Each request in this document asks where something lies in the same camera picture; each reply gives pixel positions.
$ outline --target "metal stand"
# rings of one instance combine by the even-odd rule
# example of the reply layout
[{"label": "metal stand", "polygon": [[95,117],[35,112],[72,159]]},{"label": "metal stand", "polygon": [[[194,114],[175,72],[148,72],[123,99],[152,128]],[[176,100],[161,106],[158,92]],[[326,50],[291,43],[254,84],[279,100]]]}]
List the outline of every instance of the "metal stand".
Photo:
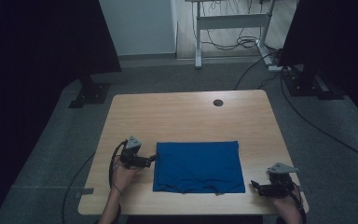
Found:
[{"label": "metal stand", "polygon": [[317,75],[316,67],[304,66],[300,72],[286,71],[283,72],[282,78],[292,96],[317,96],[320,100],[344,99],[345,92],[326,83]]},{"label": "metal stand", "polygon": [[83,105],[103,105],[109,92],[109,83],[94,83],[90,76],[81,76],[79,80],[83,86],[76,99],[69,104],[69,108],[81,108]]},{"label": "metal stand", "polygon": [[196,42],[196,68],[202,67],[201,44],[200,44],[200,30],[208,29],[229,29],[229,28],[255,28],[262,27],[262,35],[260,40],[257,40],[257,47],[264,58],[266,66],[269,71],[281,71],[280,67],[274,65],[269,56],[269,50],[265,46],[267,31],[269,30],[269,23],[272,17],[272,10],[275,6],[275,0],[269,3],[269,9],[266,14],[252,14],[252,15],[234,15],[234,16],[212,16],[202,17],[200,15],[200,4],[202,1],[187,0],[197,2],[197,42]]}]

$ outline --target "black base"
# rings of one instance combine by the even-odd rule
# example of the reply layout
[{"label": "black base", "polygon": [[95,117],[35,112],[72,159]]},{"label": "black base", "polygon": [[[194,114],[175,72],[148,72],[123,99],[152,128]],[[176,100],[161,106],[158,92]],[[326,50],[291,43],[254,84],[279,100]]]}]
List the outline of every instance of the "black base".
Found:
[{"label": "black base", "polygon": [[97,83],[95,85],[98,87],[96,94],[85,94],[84,88],[82,88],[76,99],[69,104],[69,108],[82,108],[83,105],[103,105],[109,92],[110,83]]},{"label": "black base", "polygon": [[343,100],[345,92],[336,86],[324,82],[323,87],[314,78],[308,85],[300,85],[299,74],[284,74],[283,80],[292,96],[317,96],[319,100]]},{"label": "black base", "polygon": [[321,91],[314,81],[307,86],[300,85],[299,77],[290,73],[283,75],[283,81],[292,96],[317,96]]}]

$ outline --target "table surface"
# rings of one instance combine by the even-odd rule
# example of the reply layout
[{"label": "table surface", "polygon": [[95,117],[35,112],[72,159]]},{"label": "table surface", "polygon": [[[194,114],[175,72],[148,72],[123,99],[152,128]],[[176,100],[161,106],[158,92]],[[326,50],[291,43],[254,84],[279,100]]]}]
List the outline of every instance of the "table surface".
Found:
[{"label": "table surface", "polygon": [[[223,105],[216,106],[219,99]],[[142,142],[139,156],[156,154],[157,142],[238,141],[246,192],[180,194],[153,192],[154,163],[125,190],[124,215],[266,215],[276,214],[258,196],[251,180],[269,184],[267,168],[293,166],[264,91],[203,91],[127,94],[114,97],[89,171],[78,212],[99,215],[109,194],[108,167],[115,148],[131,135]],[[291,174],[299,185],[296,174]],[[302,193],[304,207],[309,210]]]}]

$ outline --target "white wall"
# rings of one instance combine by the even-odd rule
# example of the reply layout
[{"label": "white wall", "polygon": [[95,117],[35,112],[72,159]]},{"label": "white wall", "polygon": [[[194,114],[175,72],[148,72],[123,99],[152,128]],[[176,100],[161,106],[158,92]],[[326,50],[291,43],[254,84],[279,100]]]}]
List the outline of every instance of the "white wall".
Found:
[{"label": "white wall", "polygon": [[100,0],[117,54],[176,52],[174,0]]}]

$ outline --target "blue cloth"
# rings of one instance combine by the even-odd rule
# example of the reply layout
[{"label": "blue cloth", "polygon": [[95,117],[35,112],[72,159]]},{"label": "blue cloth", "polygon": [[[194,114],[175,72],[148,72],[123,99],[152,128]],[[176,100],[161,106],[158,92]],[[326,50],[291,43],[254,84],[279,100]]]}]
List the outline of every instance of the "blue cloth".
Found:
[{"label": "blue cloth", "polygon": [[153,191],[244,193],[238,142],[157,143]]}]

